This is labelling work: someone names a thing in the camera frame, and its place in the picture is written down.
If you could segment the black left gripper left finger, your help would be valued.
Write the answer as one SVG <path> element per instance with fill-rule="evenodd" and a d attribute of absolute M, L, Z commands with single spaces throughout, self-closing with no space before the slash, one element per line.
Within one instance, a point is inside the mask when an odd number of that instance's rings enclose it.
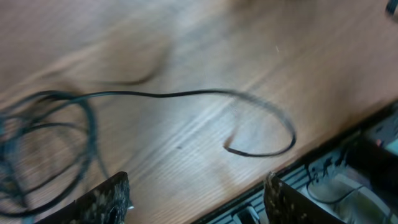
<path fill-rule="evenodd" d="M 38 224 L 121 224 L 129 209 L 129 179 L 121 171 Z"/>

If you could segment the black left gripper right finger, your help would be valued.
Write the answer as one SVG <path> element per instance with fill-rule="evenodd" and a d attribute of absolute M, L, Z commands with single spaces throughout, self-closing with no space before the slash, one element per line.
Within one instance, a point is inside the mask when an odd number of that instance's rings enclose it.
<path fill-rule="evenodd" d="M 264 180 L 264 205 L 270 224 L 341 224 L 270 172 Z"/>

